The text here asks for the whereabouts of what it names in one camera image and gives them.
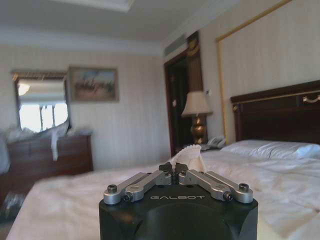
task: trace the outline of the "bedroom wall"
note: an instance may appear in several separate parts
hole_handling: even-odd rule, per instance
[[[17,125],[12,69],[116,67],[118,103],[71,103],[74,128],[93,129],[95,170],[150,165],[170,156],[165,81],[160,56],[0,45],[0,130]]]
[[[241,0],[200,29],[203,82],[213,115],[209,137],[221,135],[223,115],[215,38],[279,0]],[[319,0],[294,0],[222,41],[227,137],[235,140],[230,97],[320,79]]]

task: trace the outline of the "doorway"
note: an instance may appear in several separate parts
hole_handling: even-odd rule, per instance
[[[190,132],[191,117],[181,117],[190,91],[188,79],[187,51],[182,52],[164,65],[166,97],[170,131],[171,155],[193,143]]]

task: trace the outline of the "picture frame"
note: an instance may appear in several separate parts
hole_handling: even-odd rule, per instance
[[[116,68],[70,66],[68,86],[71,102],[118,102]]]

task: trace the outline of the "screw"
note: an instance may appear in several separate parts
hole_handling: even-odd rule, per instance
[[[130,202],[132,200],[132,198],[133,198],[132,194],[129,192],[125,193],[122,197],[123,201],[125,201],[125,202]]]
[[[241,192],[247,193],[247,192],[249,192],[249,185],[246,184],[246,183],[240,183],[239,184],[239,190]]]
[[[224,200],[226,200],[228,202],[230,202],[230,201],[232,201],[232,199],[234,199],[231,195],[231,192],[229,192],[229,191],[224,192],[223,198],[224,198]]]
[[[117,192],[117,185],[111,184],[107,188],[107,192],[110,194],[114,194]]]

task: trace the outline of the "table lamp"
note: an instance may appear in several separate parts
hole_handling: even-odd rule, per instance
[[[186,96],[186,103],[181,114],[182,117],[192,117],[191,133],[194,144],[207,142],[207,126],[205,116],[211,114],[206,96],[203,91],[191,91]]]

